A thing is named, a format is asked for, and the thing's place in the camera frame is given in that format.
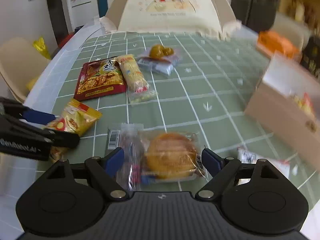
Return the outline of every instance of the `red snack bag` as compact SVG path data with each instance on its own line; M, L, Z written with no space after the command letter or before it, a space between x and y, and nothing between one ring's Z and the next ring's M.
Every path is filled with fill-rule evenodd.
M85 63L74 99L85 100L126 92L127 85L116 57Z

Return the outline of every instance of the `white wall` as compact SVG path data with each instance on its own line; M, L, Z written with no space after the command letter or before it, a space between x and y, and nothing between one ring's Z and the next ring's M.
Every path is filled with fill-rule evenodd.
M54 37L47 0L0 0L0 44L13 37L30 42L44 37L50 53L58 47Z

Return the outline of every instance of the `yellow snack bag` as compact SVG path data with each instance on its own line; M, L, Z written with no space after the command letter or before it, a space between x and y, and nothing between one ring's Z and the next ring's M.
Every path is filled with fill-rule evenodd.
M36 48L37 51L40 52L42 56L44 56L47 59L51 59L49 51L44 43L44 39L42 36L39 38L39 40L33 42L33 46Z
M62 114L56 120L48 123L47 127L53 130L73 132L82 136L101 116L102 114L97 110L72 98ZM50 152L52 161L60 160L67 150L68 148L65 147L52 147Z

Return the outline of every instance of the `doorway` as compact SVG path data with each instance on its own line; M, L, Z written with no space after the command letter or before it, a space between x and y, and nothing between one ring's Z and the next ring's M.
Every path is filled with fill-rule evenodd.
M61 0L47 0L53 33L59 45L68 36L68 27Z

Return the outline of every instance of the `cardboard box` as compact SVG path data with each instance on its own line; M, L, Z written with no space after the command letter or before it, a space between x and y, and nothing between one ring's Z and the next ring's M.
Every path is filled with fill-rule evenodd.
M273 131L300 157L320 171L320 122L306 115L290 98L307 92L320 116L320 84L293 60L274 55L257 84L245 113Z

